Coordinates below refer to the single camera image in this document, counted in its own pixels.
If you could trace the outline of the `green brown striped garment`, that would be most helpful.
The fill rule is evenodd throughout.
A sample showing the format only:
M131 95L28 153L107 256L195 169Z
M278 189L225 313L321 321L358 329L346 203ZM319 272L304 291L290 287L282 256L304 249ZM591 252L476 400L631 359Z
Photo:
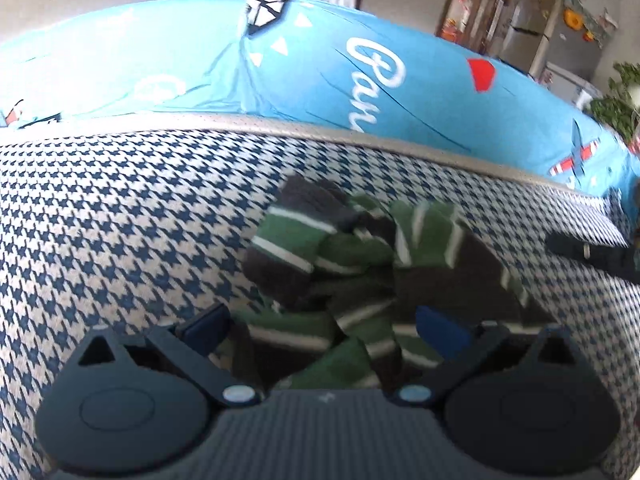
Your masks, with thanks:
M454 204L382 204L327 180L286 180L242 264L262 308L235 315L232 370L259 388L391 389L446 358L416 312L537 333L552 316Z

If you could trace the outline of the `green potted plant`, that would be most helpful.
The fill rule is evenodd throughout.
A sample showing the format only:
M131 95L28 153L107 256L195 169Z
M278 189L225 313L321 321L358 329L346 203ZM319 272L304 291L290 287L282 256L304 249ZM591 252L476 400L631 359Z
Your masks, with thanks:
M628 148L639 141L639 64L616 62L608 90L587 105L586 113L614 130Z

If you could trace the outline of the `houndstooth sofa seat cover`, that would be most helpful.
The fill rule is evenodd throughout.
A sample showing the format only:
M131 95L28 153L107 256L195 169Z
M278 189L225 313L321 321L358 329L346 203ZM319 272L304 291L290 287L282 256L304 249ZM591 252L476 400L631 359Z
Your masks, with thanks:
M34 416L87 330L134 333L215 302L256 308L240 260L291 174L382 203L441 200L577 338L620 407L605 461L639 465L639 289L547 255L544 234L629 240L620 196L592 197L511 170L388 141L188 117L153 129L40 125L1 137L1 474L39 479L48 464Z

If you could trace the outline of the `silver refrigerator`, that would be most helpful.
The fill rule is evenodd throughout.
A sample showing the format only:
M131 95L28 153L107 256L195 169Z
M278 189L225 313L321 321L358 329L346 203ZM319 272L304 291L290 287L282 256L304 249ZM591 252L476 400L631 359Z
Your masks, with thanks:
M553 64L589 80L619 20L620 0L516 0L497 58L534 79Z

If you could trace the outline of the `blue printed sofa back cover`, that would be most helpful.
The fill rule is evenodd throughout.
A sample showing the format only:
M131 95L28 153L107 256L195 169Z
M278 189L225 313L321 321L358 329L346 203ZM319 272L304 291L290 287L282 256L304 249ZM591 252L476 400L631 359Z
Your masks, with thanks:
M154 0L1 49L1 120L152 110L309 122L631 196L618 137L513 68L319 0Z

